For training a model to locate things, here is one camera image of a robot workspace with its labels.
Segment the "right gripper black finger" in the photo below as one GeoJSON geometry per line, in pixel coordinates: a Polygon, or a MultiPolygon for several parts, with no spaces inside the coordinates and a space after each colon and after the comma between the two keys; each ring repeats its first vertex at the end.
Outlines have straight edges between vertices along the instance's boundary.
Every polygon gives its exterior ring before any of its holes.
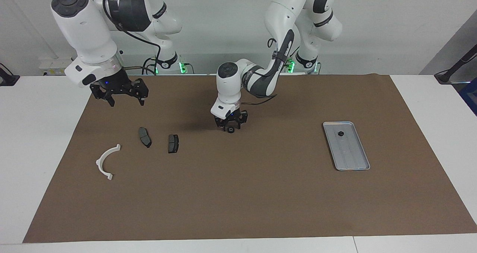
{"type": "Polygon", "coordinates": [[[111,107],[114,107],[114,99],[112,98],[112,92],[101,90],[100,85],[91,85],[91,92],[96,99],[102,99],[106,101],[111,107]]]}
{"type": "Polygon", "coordinates": [[[143,79],[136,79],[131,82],[131,88],[129,89],[129,96],[138,99],[141,106],[144,106],[145,99],[148,97],[149,89],[143,79]]]}

